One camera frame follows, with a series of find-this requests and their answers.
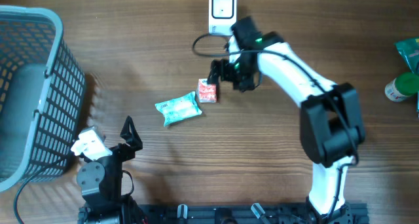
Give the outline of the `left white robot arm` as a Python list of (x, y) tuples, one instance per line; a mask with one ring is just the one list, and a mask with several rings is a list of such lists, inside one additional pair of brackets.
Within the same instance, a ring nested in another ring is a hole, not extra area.
[(129, 172), (122, 163), (135, 157), (142, 144), (120, 143), (112, 155), (86, 163), (77, 174), (77, 183), (85, 200), (79, 208), (78, 224), (138, 223), (146, 224), (147, 216), (132, 198), (134, 188), (122, 194), (122, 177)]

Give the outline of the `red tissue pack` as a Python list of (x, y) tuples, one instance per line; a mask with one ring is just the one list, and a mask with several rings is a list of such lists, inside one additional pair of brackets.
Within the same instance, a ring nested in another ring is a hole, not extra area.
[(197, 92), (200, 103), (215, 103), (217, 101), (217, 86), (209, 84), (207, 79), (198, 80)]

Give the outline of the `small green white packet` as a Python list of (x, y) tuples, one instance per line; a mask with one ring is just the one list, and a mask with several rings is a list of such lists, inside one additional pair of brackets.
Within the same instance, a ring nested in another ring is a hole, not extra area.
[(416, 114), (419, 117), (419, 93), (417, 93), (417, 99), (416, 99)]

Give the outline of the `green white packaged product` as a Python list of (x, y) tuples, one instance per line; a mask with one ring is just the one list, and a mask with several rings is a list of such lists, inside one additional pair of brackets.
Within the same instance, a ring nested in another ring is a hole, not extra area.
[(418, 38), (414, 37), (395, 43), (395, 47), (409, 69), (418, 74)]

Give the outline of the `teal tissue pack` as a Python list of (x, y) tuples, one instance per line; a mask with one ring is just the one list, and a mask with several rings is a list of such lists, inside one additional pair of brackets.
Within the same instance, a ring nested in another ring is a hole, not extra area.
[(196, 92), (192, 91), (182, 97), (156, 103), (156, 109), (163, 114), (164, 126), (201, 115), (202, 110), (199, 108), (195, 97)]

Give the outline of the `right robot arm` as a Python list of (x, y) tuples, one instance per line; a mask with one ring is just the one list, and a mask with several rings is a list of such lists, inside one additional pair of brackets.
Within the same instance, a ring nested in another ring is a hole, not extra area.
[(234, 23), (223, 52), (192, 52), (212, 58), (208, 82), (230, 82), (241, 92), (255, 90), (263, 77), (275, 82), (300, 113), (300, 142), (313, 163), (312, 188), (302, 220), (307, 223), (357, 223), (364, 205), (344, 198), (346, 173), (359, 163), (357, 149), (365, 129), (356, 89), (316, 73), (276, 33), (261, 33), (252, 17)]

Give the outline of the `green lid jar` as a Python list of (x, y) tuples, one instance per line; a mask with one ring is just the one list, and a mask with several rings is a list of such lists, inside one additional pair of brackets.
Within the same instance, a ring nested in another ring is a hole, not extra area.
[(402, 102), (418, 93), (418, 75), (406, 72), (396, 77), (385, 87), (386, 97), (393, 102)]

